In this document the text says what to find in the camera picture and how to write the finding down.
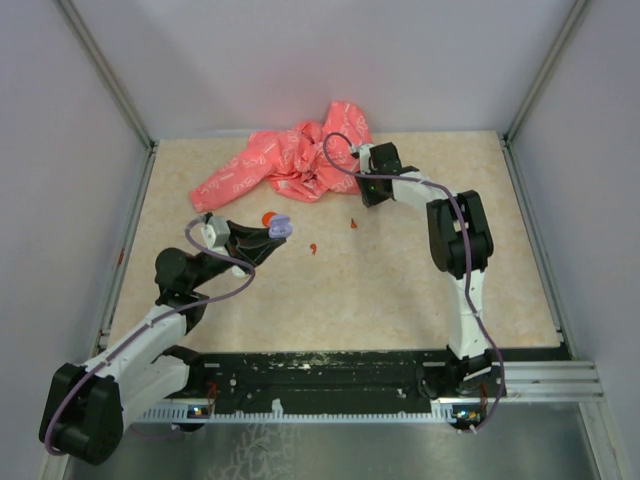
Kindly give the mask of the orange earbud charging case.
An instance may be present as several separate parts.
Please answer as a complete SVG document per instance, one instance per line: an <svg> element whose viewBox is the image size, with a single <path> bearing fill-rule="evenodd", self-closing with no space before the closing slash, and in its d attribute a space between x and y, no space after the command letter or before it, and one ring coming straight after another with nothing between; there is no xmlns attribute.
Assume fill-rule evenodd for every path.
<svg viewBox="0 0 640 480"><path fill-rule="evenodd" d="M266 212L263 217L262 217L262 223L265 227L268 227L270 225L270 221L271 219L276 215L275 212Z"/></svg>

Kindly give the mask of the purple earbud charging case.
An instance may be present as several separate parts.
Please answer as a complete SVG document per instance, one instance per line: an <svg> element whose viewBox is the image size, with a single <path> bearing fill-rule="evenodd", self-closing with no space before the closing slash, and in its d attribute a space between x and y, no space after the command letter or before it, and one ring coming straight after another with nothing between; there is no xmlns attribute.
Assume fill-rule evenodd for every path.
<svg viewBox="0 0 640 480"><path fill-rule="evenodd" d="M289 216L275 214L269 220L269 237L271 239L286 239L293 233L293 225Z"/></svg>

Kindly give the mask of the white earbud charging case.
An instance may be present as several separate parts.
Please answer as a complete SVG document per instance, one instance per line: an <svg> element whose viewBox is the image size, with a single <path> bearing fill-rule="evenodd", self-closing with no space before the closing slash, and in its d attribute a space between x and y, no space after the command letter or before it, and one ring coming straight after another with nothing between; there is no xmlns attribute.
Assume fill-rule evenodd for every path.
<svg viewBox="0 0 640 480"><path fill-rule="evenodd" d="M237 278L244 278L248 275L248 273L238 265L234 265L231 269L231 272Z"/></svg>

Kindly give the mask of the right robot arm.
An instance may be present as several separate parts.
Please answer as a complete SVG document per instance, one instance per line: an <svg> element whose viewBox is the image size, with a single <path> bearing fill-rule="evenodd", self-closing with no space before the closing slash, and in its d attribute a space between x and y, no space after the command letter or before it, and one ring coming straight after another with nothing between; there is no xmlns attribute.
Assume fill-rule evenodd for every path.
<svg viewBox="0 0 640 480"><path fill-rule="evenodd" d="M470 395L492 370L483 284L494 242L480 195L454 193L417 168L403 166L392 143L352 147L350 154L359 161L356 180L366 207L394 200L426 217L432 261L449 280L447 358L439 373L422 381L423 391L431 399L452 392Z"/></svg>

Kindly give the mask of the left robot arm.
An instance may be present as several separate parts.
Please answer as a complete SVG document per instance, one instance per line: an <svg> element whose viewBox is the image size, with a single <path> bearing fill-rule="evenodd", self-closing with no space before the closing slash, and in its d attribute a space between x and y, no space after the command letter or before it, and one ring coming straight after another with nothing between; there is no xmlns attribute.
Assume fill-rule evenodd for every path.
<svg viewBox="0 0 640 480"><path fill-rule="evenodd" d="M178 344L214 301L198 287L236 269L245 282L222 297L239 294L292 232L283 214L272 215L262 228L213 214L192 220L185 238L197 251L170 247L158 254L154 282L159 296L146 316L100 354L82 364L66 363L54 373L39 430L46 451L100 465L156 403L178 392L201 394L208 373L198 366L198 353Z"/></svg>

